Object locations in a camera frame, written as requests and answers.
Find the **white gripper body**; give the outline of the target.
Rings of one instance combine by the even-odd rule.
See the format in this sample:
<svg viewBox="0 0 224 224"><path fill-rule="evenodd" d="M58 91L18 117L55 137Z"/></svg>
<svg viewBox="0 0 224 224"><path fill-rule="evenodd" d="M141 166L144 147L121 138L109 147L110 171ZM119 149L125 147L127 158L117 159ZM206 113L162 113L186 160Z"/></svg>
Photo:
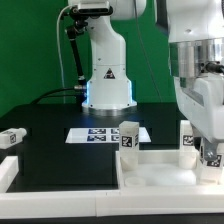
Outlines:
<svg viewBox="0 0 224 224"><path fill-rule="evenodd" d="M193 79L186 88L174 78L181 113L209 142L224 142L224 77L208 73Z"/></svg>

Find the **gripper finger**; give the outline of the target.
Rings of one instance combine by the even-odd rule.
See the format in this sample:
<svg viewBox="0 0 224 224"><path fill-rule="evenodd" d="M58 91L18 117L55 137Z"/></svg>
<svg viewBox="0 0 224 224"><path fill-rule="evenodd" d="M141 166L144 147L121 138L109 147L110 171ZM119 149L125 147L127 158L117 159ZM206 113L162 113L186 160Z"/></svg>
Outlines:
<svg viewBox="0 0 224 224"><path fill-rule="evenodd" d="M217 158L217 144L209 142L206 138L203 139L204 142L204 159L206 161L214 161Z"/></svg>

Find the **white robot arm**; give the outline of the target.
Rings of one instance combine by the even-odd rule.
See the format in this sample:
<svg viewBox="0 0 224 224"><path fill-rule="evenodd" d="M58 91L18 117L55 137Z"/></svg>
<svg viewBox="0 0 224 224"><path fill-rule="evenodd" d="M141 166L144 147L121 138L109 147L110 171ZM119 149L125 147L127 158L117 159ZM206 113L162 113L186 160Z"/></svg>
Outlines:
<svg viewBox="0 0 224 224"><path fill-rule="evenodd" d="M146 0L68 0L77 33L92 45L92 77L83 107L120 112L136 106L126 76L126 43L111 22L142 15ZM168 35L169 68L179 110L199 132L202 158L224 143L224 0L154 0L156 25Z"/></svg>

